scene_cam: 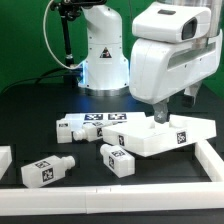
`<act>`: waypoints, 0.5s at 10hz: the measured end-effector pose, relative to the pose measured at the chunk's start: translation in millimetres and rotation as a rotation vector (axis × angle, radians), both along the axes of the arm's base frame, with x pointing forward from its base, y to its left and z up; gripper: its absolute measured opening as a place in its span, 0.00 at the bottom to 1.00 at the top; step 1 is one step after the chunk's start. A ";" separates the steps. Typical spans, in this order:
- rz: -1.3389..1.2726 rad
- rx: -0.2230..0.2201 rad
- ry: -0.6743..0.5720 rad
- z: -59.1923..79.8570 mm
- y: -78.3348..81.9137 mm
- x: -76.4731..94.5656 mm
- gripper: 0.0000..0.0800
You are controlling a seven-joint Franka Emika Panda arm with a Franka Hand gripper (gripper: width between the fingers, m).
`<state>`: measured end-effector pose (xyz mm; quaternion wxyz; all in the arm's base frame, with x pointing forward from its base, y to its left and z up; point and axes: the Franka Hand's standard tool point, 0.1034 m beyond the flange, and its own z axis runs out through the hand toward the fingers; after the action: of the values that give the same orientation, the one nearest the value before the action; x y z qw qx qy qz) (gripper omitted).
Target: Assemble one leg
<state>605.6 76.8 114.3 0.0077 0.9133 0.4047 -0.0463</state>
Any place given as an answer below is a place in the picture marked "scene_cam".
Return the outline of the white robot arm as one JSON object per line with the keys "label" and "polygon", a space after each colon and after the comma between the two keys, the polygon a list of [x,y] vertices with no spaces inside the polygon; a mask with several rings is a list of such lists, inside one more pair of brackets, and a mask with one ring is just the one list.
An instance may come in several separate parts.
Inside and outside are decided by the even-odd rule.
{"label": "white robot arm", "polygon": [[219,66],[219,26],[224,0],[155,0],[132,22],[137,38],[131,57],[122,51],[122,20],[105,6],[84,8],[88,56],[80,87],[94,95],[132,97],[154,108],[154,120],[169,120],[169,98],[182,91],[183,105],[195,104],[203,79]]}

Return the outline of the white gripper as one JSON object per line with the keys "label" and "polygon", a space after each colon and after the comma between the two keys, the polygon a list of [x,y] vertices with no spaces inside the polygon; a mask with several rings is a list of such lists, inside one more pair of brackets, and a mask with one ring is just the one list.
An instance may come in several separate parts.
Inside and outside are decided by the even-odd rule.
{"label": "white gripper", "polygon": [[192,49],[192,42],[171,44],[138,39],[132,49],[129,89],[139,101],[154,104],[154,120],[168,118],[166,98],[184,90],[182,105],[196,103],[201,80],[214,74],[220,63],[223,33],[210,38],[203,49]]}

